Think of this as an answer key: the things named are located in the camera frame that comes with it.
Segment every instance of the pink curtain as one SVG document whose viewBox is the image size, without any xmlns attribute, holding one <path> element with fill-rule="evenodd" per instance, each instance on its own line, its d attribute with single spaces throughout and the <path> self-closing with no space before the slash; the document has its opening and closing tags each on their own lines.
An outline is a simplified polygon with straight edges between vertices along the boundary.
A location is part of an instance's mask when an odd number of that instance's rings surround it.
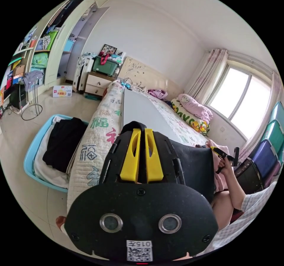
<svg viewBox="0 0 284 266">
<path fill-rule="evenodd" d="M 228 52 L 225 49 L 213 49 L 204 64 L 196 82 L 187 92 L 197 102 L 205 104 L 226 66 Z"/>
<path fill-rule="evenodd" d="M 250 155 L 250 153 L 253 151 L 253 149 L 257 146 L 257 144 L 261 140 L 263 133 L 265 132 L 266 126 L 268 124 L 271 111 L 273 107 L 275 106 L 275 104 L 280 100 L 280 96 L 283 91 L 284 89 L 283 89 L 283 83 L 281 81 L 281 78 L 276 72 L 273 71 L 270 97 L 269 97 L 265 115 L 263 117 L 263 120 L 257 132 L 241 148 L 240 154 L 239 154 L 240 163 L 242 163 Z"/>
</svg>

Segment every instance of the checkered clothing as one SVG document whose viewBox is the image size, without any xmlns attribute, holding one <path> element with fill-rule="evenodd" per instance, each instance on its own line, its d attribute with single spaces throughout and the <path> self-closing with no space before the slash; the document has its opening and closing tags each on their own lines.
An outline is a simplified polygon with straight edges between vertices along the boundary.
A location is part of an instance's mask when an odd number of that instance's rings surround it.
<svg viewBox="0 0 284 266">
<path fill-rule="evenodd" d="M 242 233 L 262 210 L 274 190 L 275 185 L 276 182 L 273 182 L 268 188 L 260 192 L 246 195 L 242 204 L 242 211 L 244 214 L 235 222 L 217 232 L 208 247 L 196 256 L 216 250 L 231 242 Z"/>
</svg>

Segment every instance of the tile floor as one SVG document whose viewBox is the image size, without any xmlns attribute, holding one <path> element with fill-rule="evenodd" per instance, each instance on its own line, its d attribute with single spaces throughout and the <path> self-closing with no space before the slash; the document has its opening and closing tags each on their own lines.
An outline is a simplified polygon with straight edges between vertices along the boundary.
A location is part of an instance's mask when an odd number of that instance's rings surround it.
<svg viewBox="0 0 284 266">
<path fill-rule="evenodd" d="M 49 117 L 64 114 L 90 121 L 100 102 L 77 93 L 71 98 L 53 98 L 52 90 L 40 95 L 38 102 L 43 111 L 33 120 L 24 121 L 20 115 L 9 115 L 10 111 L 6 111 L 0 120 L 1 165 L 13 195 L 31 221 L 56 243 L 87 255 L 78 250 L 55 224 L 58 216 L 66 215 L 67 193 L 50 189 L 30 178 L 24 172 L 23 161 L 33 138 Z M 33 113 L 34 108 L 24 112 L 23 116 L 28 119 Z"/>
</svg>

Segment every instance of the quilted mattress cover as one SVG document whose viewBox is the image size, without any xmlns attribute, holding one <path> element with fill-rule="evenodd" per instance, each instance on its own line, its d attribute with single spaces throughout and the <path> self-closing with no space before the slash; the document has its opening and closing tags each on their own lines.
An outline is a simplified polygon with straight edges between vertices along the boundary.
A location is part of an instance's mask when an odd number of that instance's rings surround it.
<svg viewBox="0 0 284 266">
<path fill-rule="evenodd" d="M 105 157 L 122 129 L 123 93 L 124 87 L 118 81 L 112 82 L 86 129 L 71 170 L 67 212 L 82 192 L 99 182 Z M 181 143 L 188 146 L 205 144 L 208 139 L 186 124 L 170 106 L 149 94 L 146 96 Z"/>
</svg>

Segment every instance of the qr code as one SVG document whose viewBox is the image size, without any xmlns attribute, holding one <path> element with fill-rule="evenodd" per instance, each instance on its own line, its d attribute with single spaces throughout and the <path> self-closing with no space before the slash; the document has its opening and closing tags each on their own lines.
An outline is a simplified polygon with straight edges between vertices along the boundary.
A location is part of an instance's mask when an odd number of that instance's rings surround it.
<svg viewBox="0 0 284 266">
<path fill-rule="evenodd" d="M 152 248 L 127 248 L 127 261 L 149 262 L 153 261 Z"/>
</svg>

